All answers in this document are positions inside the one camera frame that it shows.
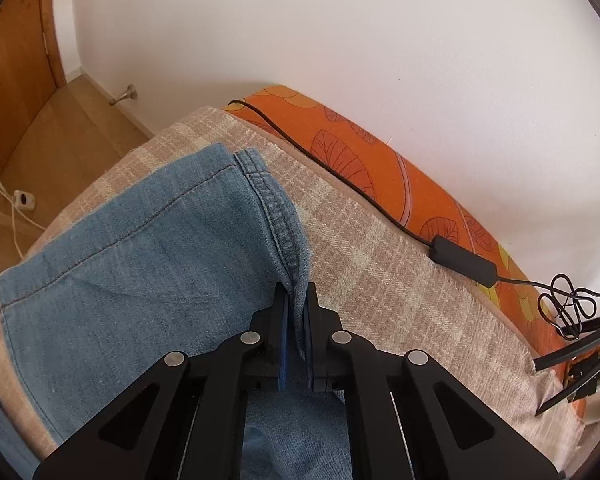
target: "triangular cutout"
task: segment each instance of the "triangular cutout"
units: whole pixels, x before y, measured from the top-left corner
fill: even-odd
[[[493,426],[476,413],[448,384],[436,383],[433,385],[433,391],[460,449],[469,449],[493,437]]]
[[[149,384],[101,428],[98,432],[100,439],[131,451],[138,442],[159,391],[158,384]]]

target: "metal screw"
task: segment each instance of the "metal screw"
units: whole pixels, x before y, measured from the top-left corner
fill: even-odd
[[[169,352],[164,356],[164,363],[167,366],[180,366],[184,362],[182,352]]]
[[[338,330],[337,332],[331,334],[331,339],[333,339],[335,343],[346,345],[351,341],[351,334],[349,332],[345,332],[344,330]]]
[[[260,341],[260,334],[249,330],[240,336],[240,341],[242,341],[245,345],[255,345],[258,341]]]
[[[422,350],[413,350],[409,352],[407,358],[411,363],[418,366],[425,365],[429,361],[429,356],[425,354]]]

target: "white power cord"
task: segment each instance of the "white power cord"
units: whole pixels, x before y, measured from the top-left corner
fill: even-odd
[[[7,199],[9,201],[9,203],[11,204],[11,230],[13,231],[13,244],[15,245],[16,250],[18,251],[18,254],[20,255],[20,259],[23,259],[24,258],[24,254],[22,253],[22,250],[20,250],[20,246],[18,245],[18,237],[16,236],[16,217],[15,217],[15,212],[17,211],[20,216],[22,216],[27,222],[29,222],[30,224],[34,225],[38,229],[44,231],[45,228],[42,227],[42,225],[34,222],[31,218],[29,218],[28,216],[26,216],[19,208],[16,207],[16,205],[15,205],[15,197],[14,196],[10,196],[9,193],[7,193],[7,189],[4,187],[4,185],[1,182],[1,180],[0,180],[0,194],[3,197],[5,197],[5,199]]]

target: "beige plaid fabric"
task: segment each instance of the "beige plaid fabric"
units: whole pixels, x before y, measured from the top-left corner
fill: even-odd
[[[133,150],[49,226],[39,251],[87,213],[169,161],[213,142],[256,147],[295,203],[312,248],[311,279],[322,306],[379,349],[421,348],[562,468],[583,425],[563,402],[539,417],[561,389],[510,322],[468,280],[433,264],[423,249],[367,202],[283,141],[214,108],[201,108]],[[0,330],[0,400],[41,456],[52,441],[14,373]]]

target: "baseboard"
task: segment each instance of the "baseboard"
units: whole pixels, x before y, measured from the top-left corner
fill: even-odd
[[[93,86],[96,87],[96,89],[98,90],[98,92],[100,92],[102,95],[104,95],[104,97],[107,98],[107,101],[109,101],[110,99],[113,98],[113,96],[107,92],[102,86],[100,86],[98,83],[96,83],[93,79],[93,77],[91,77],[89,74],[87,74],[86,72],[83,72],[82,69],[80,69],[80,74],[87,80],[89,81],[89,83],[91,83]],[[133,124],[133,126],[135,126],[138,130],[140,130],[142,133],[144,133],[149,139],[151,139],[152,137],[155,137],[155,132],[152,132],[145,124],[143,124],[141,121],[138,120],[138,118],[135,117],[135,115],[133,115],[129,110],[127,110],[125,107],[123,106],[118,106],[116,107],[120,113],[122,113],[127,119],[129,119],[129,121]]]
[[[82,75],[82,67],[79,66],[78,68],[74,68],[73,70],[65,73],[64,78],[69,83],[69,82],[73,81],[74,79],[76,79],[77,77],[80,77],[81,75]]]

